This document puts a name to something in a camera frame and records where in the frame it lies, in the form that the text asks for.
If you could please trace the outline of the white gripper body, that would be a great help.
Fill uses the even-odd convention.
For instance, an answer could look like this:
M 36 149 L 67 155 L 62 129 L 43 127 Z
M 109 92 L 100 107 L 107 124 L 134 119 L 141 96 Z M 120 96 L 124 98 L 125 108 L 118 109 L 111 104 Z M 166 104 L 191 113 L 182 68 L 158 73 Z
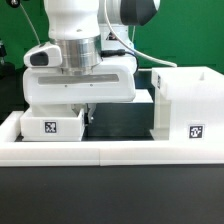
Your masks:
M 135 98 L 134 59 L 104 59 L 87 75 L 66 75 L 57 68 L 28 68 L 23 75 L 29 105 L 130 102 Z

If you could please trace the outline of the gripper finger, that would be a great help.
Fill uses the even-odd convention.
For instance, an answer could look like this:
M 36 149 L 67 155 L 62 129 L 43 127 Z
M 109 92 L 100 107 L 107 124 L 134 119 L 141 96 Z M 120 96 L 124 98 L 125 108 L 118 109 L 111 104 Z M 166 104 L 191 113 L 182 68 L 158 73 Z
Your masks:
M 84 106 L 84 121 L 85 125 L 88 126 L 92 123 L 94 120 L 93 114 L 96 110 L 96 104 L 95 103 L 88 103 Z

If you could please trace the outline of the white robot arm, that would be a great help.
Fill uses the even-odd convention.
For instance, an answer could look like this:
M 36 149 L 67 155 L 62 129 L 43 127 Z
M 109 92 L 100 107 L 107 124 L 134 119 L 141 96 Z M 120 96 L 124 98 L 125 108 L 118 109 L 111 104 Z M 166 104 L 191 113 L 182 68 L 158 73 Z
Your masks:
M 118 48 L 111 28 L 145 25 L 160 0 L 44 0 L 49 41 L 24 56 L 26 102 L 36 118 L 76 118 L 96 103 L 135 98 L 132 44 Z

